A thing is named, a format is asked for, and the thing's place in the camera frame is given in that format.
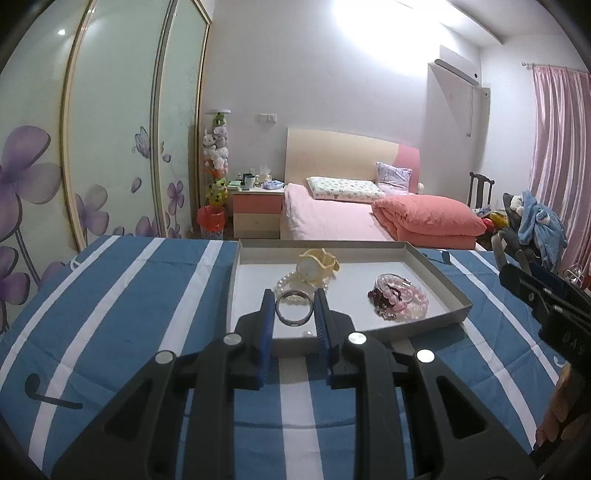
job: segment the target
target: pink curtain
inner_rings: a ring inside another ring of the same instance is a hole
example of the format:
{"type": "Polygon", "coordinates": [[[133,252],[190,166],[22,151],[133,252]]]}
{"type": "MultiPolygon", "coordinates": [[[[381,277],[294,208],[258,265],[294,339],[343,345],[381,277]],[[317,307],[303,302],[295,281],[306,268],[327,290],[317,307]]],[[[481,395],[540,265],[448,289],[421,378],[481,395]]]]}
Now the pink curtain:
{"type": "Polygon", "coordinates": [[[560,269],[591,261],[591,76],[534,66],[537,133],[530,190],[564,223],[560,269]]]}

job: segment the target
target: cup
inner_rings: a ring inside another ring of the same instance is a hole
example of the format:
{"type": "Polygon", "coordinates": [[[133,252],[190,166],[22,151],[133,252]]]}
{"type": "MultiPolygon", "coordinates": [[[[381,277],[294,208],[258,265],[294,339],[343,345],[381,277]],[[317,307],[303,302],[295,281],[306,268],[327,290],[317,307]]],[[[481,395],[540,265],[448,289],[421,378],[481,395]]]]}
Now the cup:
{"type": "Polygon", "coordinates": [[[243,190],[250,190],[255,186],[255,176],[250,173],[244,174],[244,188],[243,190]]]}

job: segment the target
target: white tray bottom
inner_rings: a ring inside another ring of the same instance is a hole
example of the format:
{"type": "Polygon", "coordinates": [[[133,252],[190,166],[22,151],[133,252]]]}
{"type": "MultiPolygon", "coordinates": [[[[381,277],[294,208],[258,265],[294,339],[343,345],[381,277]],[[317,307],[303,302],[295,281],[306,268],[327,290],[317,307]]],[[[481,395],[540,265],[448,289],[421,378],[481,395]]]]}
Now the white tray bottom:
{"type": "MultiPolygon", "coordinates": [[[[450,311],[433,293],[421,278],[404,262],[356,262],[354,258],[331,249],[340,261],[340,270],[329,285],[327,299],[331,310],[346,313],[353,320],[356,330],[371,331],[392,328],[396,321],[386,321],[375,314],[367,293],[374,287],[375,279],[383,273],[395,273],[409,279],[414,285],[427,293],[429,307],[427,317],[434,317],[450,311]]],[[[247,313],[256,312],[261,307],[266,288],[273,289],[275,283],[296,268],[295,263],[256,263],[242,261],[236,271],[232,314],[229,331],[233,331],[238,319],[247,313]]],[[[288,319],[301,318],[307,307],[292,306],[282,302],[281,313],[288,319]]],[[[274,339],[298,339],[316,337],[314,315],[300,327],[289,327],[275,316],[274,339]]]]}

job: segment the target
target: wooden headboard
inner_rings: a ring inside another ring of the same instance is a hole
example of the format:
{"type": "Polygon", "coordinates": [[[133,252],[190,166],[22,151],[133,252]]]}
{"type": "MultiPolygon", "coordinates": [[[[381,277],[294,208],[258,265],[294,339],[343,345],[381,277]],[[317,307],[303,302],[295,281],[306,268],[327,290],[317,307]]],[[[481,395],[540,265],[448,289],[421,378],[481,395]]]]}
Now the wooden headboard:
{"type": "Polygon", "coordinates": [[[416,148],[358,135],[290,128],[285,183],[307,186],[306,178],[312,176],[375,181],[377,161],[411,168],[409,191],[417,191],[420,161],[416,148]]]}

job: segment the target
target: human hand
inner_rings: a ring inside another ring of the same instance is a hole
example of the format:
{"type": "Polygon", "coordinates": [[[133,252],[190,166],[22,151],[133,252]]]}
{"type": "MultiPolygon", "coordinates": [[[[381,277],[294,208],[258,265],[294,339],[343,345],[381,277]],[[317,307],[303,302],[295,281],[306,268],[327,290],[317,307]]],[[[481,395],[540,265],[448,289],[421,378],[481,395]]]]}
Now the human hand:
{"type": "MultiPolygon", "coordinates": [[[[560,433],[561,425],[566,421],[575,402],[580,398],[585,387],[585,380],[570,364],[566,364],[560,373],[556,389],[550,397],[548,410],[542,424],[535,432],[535,442],[542,446],[546,440],[555,442],[560,433]]],[[[561,440],[573,440],[591,417],[584,413],[570,422],[560,435],[561,440]]]]}

